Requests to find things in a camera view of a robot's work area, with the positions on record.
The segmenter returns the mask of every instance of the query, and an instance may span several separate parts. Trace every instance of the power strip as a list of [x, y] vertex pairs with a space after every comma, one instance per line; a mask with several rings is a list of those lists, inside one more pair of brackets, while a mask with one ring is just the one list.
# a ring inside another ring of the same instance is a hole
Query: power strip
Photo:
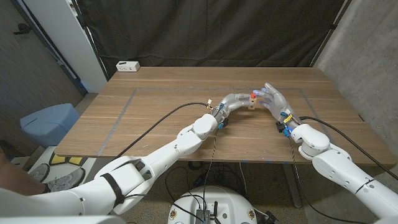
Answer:
[[136, 72], [139, 69], [138, 62], [120, 61], [116, 65], [119, 72]]

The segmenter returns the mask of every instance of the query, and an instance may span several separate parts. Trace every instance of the sneaker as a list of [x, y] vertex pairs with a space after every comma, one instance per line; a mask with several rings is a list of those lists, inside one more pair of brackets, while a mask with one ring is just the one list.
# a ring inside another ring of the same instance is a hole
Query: sneaker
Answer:
[[85, 177], [85, 170], [83, 168], [79, 168], [65, 177], [61, 177], [55, 180], [51, 180], [47, 182], [47, 186], [51, 190], [51, 192], [58, 192], [61, 190], [69, 190], [71, 188], [79, 186], [79, 184], [83, 181]]
[[47, 175], [50, 172], [50, 166], [48, 164], [41, 164], [36, 169], [34, 169], [32, 172], [29, 173], [33, 179], [41, 182], [43, 181]]

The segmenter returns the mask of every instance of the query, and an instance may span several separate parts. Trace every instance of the blue seat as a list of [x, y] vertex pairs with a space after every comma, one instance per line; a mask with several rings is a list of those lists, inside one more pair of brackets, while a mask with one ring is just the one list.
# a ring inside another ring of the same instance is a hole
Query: blue seat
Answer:
[[22, 131], [43, 146], [57, 146], [80, 115], [70, 103], [51, 106], [21, 118]]

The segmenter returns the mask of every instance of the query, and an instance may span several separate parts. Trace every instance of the black curtain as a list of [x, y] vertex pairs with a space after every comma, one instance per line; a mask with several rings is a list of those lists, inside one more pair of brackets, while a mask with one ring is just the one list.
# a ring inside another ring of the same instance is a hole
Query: black curtain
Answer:
[[307, 67], [344, 0], [80, 0], [109, 75], [141, 66]]

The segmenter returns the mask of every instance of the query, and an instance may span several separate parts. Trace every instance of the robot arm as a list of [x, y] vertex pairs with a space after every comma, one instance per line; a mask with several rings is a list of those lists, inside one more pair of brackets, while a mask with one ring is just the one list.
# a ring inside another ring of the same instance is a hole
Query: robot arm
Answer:
[[266, 102], [260, 102], [290, 131], [291, 138], [302, 142], [299, 153], [312, 164], [322, 176], [346, 188], [362, 201], [379, 218], [398, 215], [398, 195], [365, 173], [353, 163], [351, 156], [342, 148], [330, 143], [329, 138], [303, 124], [294, 115], [286, 99], [274, 87], [266, 83], [261, 91]]
[[148, 156], [123, 156], [110, 162], [96, 174], [94, 180], [81, 186], [33, 196], [23, 196], [0, 189], [3, 202], [0, 214], [2, 217], [18, 217], [106, 215], [111, 210], [117, 214], [124, 213], [143, 197], [133, 195], [148, 193], [155, 180], [179, 158], [195, 152], [230, 111], [252, 105], [247, 96], [226, 96], [220, 103], [224, 106], [217, 109], [218, 114], [204, 114], [193, 124], [182, 129], [176, 140]]

